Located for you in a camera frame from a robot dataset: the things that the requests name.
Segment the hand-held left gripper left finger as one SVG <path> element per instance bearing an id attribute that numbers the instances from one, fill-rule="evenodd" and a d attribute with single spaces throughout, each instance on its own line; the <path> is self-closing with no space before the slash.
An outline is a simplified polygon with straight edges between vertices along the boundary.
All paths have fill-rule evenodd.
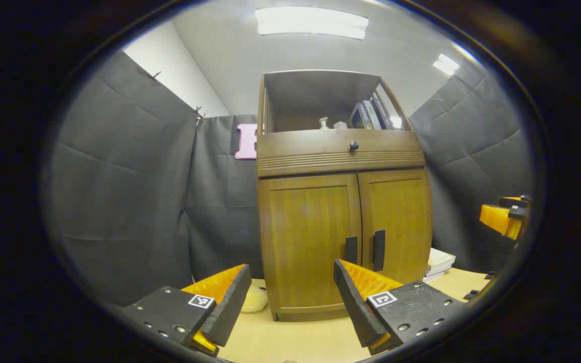
<path id="1" fill-rule="evenodd" d="M 240 264 L 184 288 L 162 286 L 122 308 L 139 326 L 176 345 L 216 357 L 226 346 L 251 287 Z"/>

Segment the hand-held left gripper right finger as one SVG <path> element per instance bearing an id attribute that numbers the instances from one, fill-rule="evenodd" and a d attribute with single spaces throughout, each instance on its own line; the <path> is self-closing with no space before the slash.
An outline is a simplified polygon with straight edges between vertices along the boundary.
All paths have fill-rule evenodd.
<path id="1" fill-rule="evenodd" d="M 467 308 L 421 280 L 401 283 L 339 258 L 334 282 L 361 346 L 371 355 L 438 331 Z"/>

